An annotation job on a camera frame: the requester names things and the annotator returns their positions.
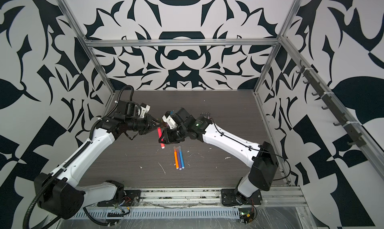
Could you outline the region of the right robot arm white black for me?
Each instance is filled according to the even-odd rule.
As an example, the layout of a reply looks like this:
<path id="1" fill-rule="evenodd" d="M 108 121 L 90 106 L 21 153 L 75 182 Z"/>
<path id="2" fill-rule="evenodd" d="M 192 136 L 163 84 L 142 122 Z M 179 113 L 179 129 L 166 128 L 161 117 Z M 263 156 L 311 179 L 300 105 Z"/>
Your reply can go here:
<path id="1" fill-rule="evenodd" d="M 162 116 L 166 124 L 159 139 L 163 144 L 176 144 L 186 138 L 216 146 L 239 159 L 250 171 L 240 179 L 235 194 L 250 198 L 256 191 L 269 191 L 279 167 L 278 155 L 268 142 L 258 144 L 242 139 L 219 127 L 208 115 L 194 118 L 184 108 Z"/>

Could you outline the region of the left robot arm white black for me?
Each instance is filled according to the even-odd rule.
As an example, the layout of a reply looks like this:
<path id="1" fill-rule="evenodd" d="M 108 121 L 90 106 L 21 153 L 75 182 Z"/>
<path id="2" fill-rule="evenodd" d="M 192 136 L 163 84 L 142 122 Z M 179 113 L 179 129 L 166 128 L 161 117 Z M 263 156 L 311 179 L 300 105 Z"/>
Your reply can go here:
<path id="1" fill-rule="evenodd" d="M 123 184 L 107 181 L 80 187 L 79 183 L 89 167 L 121 134 L 133 131 L 142 135 L 157 130 L 159 121 L 149 114 L 150 108 L 144 103 L 119 101 L 110 115 L 96 121 L 89 138 L 67 160 L 51 173 L 37 176 L 36 197 L 29 209 L 38 206 L 61 219 L 69 219 L 84 207 L 99 202 L 119 202 L 123 197 Z"/>

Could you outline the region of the pink red marker pen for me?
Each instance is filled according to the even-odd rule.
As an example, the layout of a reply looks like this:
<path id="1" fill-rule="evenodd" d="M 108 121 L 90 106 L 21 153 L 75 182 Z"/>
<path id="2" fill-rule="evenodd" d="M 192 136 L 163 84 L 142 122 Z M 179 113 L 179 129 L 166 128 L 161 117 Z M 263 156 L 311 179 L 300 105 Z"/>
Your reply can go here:
<path id="1" fill-rule="evenodd" d="M 165 144 L 163 143 L 163 139 L 162 139 L 162 130 L 160 127 L 158 128 L 158 136 L 161 144 L 161 149 L 165 149 Z"/>

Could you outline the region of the blue marker pen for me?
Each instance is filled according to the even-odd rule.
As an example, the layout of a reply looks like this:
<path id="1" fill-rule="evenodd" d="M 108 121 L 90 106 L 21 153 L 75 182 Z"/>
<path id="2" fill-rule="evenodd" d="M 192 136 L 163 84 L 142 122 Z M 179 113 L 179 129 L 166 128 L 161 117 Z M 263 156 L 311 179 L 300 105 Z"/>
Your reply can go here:
<path id="1" fill-rule="evenodd" d="M 185 163 L 184 163 L 184 159 L 183 159 L 182 148 L 179 146 L 178 150 L 179 150 L 181 169 L 185 169 Z"/>

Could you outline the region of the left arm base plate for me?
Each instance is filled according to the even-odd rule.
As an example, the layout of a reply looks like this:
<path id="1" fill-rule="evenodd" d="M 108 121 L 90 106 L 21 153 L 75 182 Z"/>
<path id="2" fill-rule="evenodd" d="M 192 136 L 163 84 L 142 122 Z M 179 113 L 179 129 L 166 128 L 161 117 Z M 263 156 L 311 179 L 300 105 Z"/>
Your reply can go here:
<path id="1" fill-rule="evenodd" d="M 120 207 L 129 207 L 141 200 L 140 190 L 118 190 L 114 197 L 109 201 L 97 203 L 98 207 L 112 207 L 119 205 Z"/>

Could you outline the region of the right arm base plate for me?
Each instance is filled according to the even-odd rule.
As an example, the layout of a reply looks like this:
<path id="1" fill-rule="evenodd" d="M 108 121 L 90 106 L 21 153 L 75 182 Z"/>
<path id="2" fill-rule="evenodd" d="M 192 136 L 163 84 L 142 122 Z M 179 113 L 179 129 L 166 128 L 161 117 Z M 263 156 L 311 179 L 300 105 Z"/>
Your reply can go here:
<path id="1" fill-rule="evenodd" d="M 221 189 L 221 203 L 225 207 L 262 204 L 261 191 L 257 190 L 251 197 L 245 198 L 236 189 Z"/>

